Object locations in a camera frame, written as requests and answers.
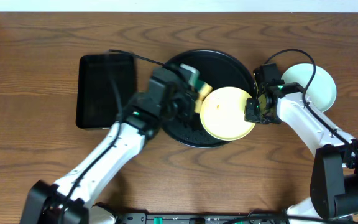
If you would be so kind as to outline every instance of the black plate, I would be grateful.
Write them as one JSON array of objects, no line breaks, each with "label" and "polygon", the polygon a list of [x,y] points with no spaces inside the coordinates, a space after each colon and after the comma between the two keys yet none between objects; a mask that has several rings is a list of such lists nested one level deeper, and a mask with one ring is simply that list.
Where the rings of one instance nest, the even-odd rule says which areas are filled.
[{"label": "black plate", "polygon": [[[216,50],[190,50],[171,58],[167,64],[182,63],[196,68],[199,79],[212,86],[213,90],[233,86],[257,96],[254,78],[248,69],[236,58]],[[187,123],[174,119],[162,125],[163,130],[173,139],[193,147],[218,147],[229,143],[212,137],[205,131],[200,116],[195,114]]]}]

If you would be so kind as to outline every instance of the wooden table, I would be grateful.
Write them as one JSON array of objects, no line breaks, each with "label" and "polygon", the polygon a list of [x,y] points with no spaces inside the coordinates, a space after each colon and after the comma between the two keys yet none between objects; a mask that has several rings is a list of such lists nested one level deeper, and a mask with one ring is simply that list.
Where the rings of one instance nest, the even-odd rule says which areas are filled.
[{"label": "wooden table", "polygon": [[[218,49],[249,70],[273,53],[310,53],[337,85],[326,114],[358,138],[358,14],[0,13],[0,223],[17,223],[29,189],[53,183],[104,138],[75,126],[78,62],[106,49],[166,61]],[[285,71],[308,62],[277,57]],[[155,65],[138,62],[144,90]],[[286,124],[197,149],[163,131],[128,162],[99,201],[149,212],[278,210],[308,196],[313,157]]]}]

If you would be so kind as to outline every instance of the black cable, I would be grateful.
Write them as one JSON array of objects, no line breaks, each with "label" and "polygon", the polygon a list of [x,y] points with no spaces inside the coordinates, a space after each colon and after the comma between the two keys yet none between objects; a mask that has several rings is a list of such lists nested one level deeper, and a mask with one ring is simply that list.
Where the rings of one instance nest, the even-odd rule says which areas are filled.
[{"label": "black cable", "polygon": [[300,52],[304,55],[306,55],[311,63],[313,64],[313,73],[311,74],[311,77],[309,79],[309,82],[306,84],[305,89],[303,90],[302,93],[302,102],[304,104],[304,106],[309,110],[309,112],[324,126],[328,129],[329,132],[331,132],[332,135],[334,135],[335,137],[337,137],[340,141],[342,141],[347,148],[352,151],[354,153],[354,155],[358,158],[358,152],[356,149],[354,149],[353,147],[351,147],[351,145],[349,144],[348,141],[346,141],[341,135],[339,135],[337,133],[337,129],[333,129],[332,127],[330,127],[323,119],[321,119],[309,106],[309,102],[306,102],[306,92],[308,91],[308,88],[311,84],[311,82],[313,81],[314,76],[316,75],[316,63],[314,62],[313,58],[306,53],[303,50],[299,50],[299,49],[286,49],[286,50],[281,50],[275,54],[273,54],[270,58],[267,59],[267,61],[265,63],[269,63],[269,61],[271,61],[271,59],[273,59],[274,57],[278,56],[279,54],[282,54],[284,52]]},{"label": "black cable", "polygon": [[235,218],[233,220],[224,222],[223,224],[235,224],[241,221],[251,221],[251,220],[281,220],[287,222],[289,219],[291,220],[302,220],[302,221],[309,221],[309,222],[321,222],[321,223],[328,223],[328,224],[355,224],[357,222],[350,221],[350,220],[323,220],[320,218],[313,218],[313,217],[301,217],[296,215],[261,215],[255,217],[242,217],[242,218]]},{"label": "black cable", "polygon": [[148,58],[145,58],[145,57],[142,57],[140,55],[137,55],[135,53],[132,53],[132,52],[127,52],[125,50],[115,50],[115,49],[110,49],[108,50],[109,52],[116,52],[116,53],[120,53],[120,54],[126,54],[126,55],[131,55],[135,58],[138,58],[138,59],[141,59],[141,60],[145,60],[146,62],[150,62],[150,63],[154,63],[154,64],[157,64],[157,65],[161,65],[162,67],[165,67],[166,65],[162,62],[158,62],[156,60],[151,60],[151,59],[148,59]]},{"label": "black cable", "polygon": [[187,83],[186,82],[186,78],[175,68],[167,65],[167,64],[164,64],[162,62],[158,62],[156,60],[151,60],[149,58],[145,58],[145,57],[142,57],[140,55],[137,55],[135,53],[132,53],[132,52],[128,52],[128,51],[125,51],[125,50],[116,50],[116,49],[110,49],[108,50],[107,52],[115,52],[115,53],[120,53],[120,54],[126,54],[126,55],[131,55],[132,57],[134,58],[138,58],[138,59],[141,59],[141,60],[145,60],[146,62],[150,62],[150,63],[154,63],[154,64],[157,64],[157,65],[160,65],[161,67],[173,72],[177,77],[179,77],[184,83]]},{"label": "black cable", "polygon": [[255,210],[252,210],[248,213],[247,217],[251,217],[251,215],[256,212],[256,209]]},{"label": "black cable", "polygon": [[112,86],[112,90],[114,91],[114,95],[116,97],[116,103],[117,103],[117,108],[118,108],[118,115],[119,115],[119,124],[118,124],[118,130],[117,130],[117,134],[114,137],[114,139],[111,141],[110,145],[94,160],[92,161],[92,163],[90,165],[88,165],[86,167],[86,169],[80,174],[80,176],[78,176],[77,179],[75,179],[73,186],[71,187],[69,193],[67,194],[67,196],[65,197],[65,199],[63,200],[63,208],[62,208],[62,212],[60,212],[59,215],[59,223],[63,223],[64,222],[64,214],[65,214],[65,210],[67,208],[67,203],[70,200],[71,196],[74,193],[74,190],[79,186],[81,180],[84,178],[84,176],[86,175],[86,173],[112,148],[114,147],[114,145],[116,144],[118,137],[120,135],[121,132],[121,124],[123,122],[123,108],[122,108],[122,103],[121,103],[121,96],[119,94],[119,90],[118,90],[118,86],[116,81],[113,79],[113,77],[111,75],[109,75],[111,73],[111,71],[109,70],[108,66],[106,66],[106,73],[107,76],[111,82],[111,86]]}]

